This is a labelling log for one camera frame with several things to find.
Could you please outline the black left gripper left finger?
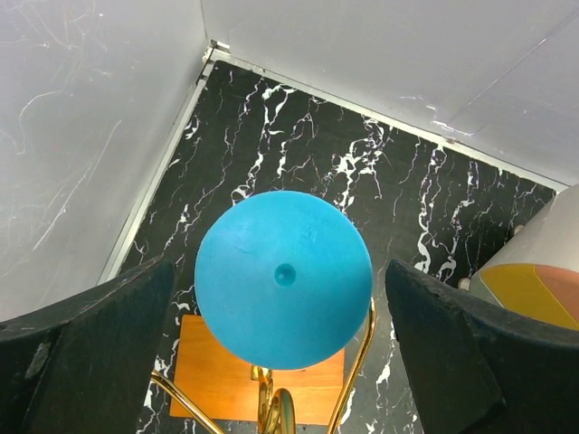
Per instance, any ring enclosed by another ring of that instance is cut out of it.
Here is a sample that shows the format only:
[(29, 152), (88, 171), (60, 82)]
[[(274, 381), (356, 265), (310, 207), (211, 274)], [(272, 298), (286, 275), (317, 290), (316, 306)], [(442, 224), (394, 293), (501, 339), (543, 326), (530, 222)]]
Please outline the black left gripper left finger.
[(176, 287), (162, 256), (1, 324), (1, 431), (133, 433)]

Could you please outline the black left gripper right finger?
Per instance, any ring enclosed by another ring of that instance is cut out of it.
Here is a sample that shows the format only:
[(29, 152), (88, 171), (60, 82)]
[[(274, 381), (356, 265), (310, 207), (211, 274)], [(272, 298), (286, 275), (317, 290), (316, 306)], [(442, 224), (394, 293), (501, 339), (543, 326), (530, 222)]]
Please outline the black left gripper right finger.
[(426, 433), (575, 433), (578, 334), (392, 260), (385, 293)]

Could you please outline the blue wine glass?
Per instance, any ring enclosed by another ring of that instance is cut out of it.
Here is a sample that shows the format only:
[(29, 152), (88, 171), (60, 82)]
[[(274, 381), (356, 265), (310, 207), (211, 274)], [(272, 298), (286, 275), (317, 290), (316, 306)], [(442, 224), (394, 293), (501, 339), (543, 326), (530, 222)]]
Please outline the blue wine glass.
[(200, 314), (247, 363), (296, 370), (342, 350), (370, 307), (370, 254), (355, 225), (308, 193), (255, 194), (220, 216), (195, 260)]

